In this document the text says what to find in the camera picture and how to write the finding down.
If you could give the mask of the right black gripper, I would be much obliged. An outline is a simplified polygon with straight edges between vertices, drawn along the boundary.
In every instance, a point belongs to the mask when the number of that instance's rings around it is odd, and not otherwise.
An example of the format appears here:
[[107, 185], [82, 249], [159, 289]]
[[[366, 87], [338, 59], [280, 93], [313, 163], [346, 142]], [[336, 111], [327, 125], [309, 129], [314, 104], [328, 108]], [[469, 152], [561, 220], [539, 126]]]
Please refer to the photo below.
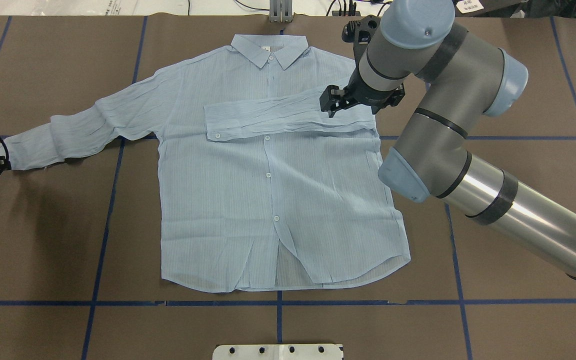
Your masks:
[[368, 45], [380, 22], [379, 17], [370, 14], [360, 20], [351, 20], [343, 27], [342, 40], [353, 45], [355, 69], [345, 88], [328, 85], [322, 92], [320, 110], [329, 118], [356, 104], [370, 106], [375, 115], [386, 107], [396, 107], [405, 96], [404, 78], [383, 77], [367, 57]]

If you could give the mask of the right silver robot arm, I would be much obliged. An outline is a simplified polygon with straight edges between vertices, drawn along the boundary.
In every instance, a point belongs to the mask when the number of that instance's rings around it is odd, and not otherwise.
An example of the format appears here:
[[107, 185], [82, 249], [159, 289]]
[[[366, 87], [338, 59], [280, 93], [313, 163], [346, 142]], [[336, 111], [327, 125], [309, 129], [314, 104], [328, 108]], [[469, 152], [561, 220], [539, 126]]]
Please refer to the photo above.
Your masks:
[[441, 199], [576, 281], [576, 213], [463, 146], [481, 116], [500, 116], [521, 96], [526, 66], [457, 23], [450, 0], [396, 0], [381, 17], [349, 21], [342, 39], [356, 66], [347, 86], [320, 96], [329, 117], [397, 106], [410, 75], [429, 84], [379, 179], [416, 203]]

